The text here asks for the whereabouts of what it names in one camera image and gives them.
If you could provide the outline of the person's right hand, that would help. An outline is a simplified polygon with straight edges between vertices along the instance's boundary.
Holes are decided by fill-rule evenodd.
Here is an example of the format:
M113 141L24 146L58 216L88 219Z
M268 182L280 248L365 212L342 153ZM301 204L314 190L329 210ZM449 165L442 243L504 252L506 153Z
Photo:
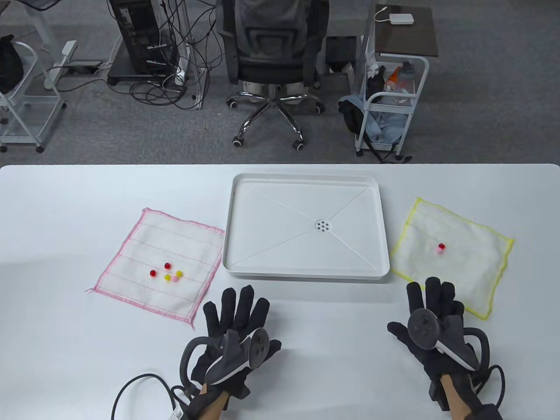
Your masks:
M425 282L424 292L422 292L418 282L410 282L406 291L410 312L419 308L426 308L441 321L446 316L458 315L462 317L464 314L464 304L455 300L455 288L450 282L442 283L438 278L430 277ZM452 406L453 399L468 406L468 411L473 410L474 406L480 404L470 384L470 375L466 368L438 350L423 350L418 347L410 338L408 329L404 324L390 322L387 324L387 330L418 359L430 380L440 380L450 406Z

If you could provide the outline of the person's left hand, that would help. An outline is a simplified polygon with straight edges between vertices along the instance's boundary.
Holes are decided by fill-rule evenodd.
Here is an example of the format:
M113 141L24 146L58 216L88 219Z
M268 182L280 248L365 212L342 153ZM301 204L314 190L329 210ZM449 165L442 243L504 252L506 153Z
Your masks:
M237 299L234 288L230 287L224 290L221 298L220 317L218 317L214 302L209 301L204 304L203 312L206 317L208 336L212 338L221 337L228 330L234 330L238 332L239 339L242 341L257 328L264 328L270 309L270 302L266 298L261 297L253 306L254 293L252 286L244 286ZM271 340L269 351L264 361L267 361L276 354L281 349L281 346L282 342L279 340ZM207 383L205 379L206 371L219 356L219 350L207 346L204 354L198 358L192 370L190 380L205 385ZM222 382L222 384L219 384L218 388L236 399L244 399L250 394L249 388L245 385L250 372L252 372L250 368L245 368L230 379Z

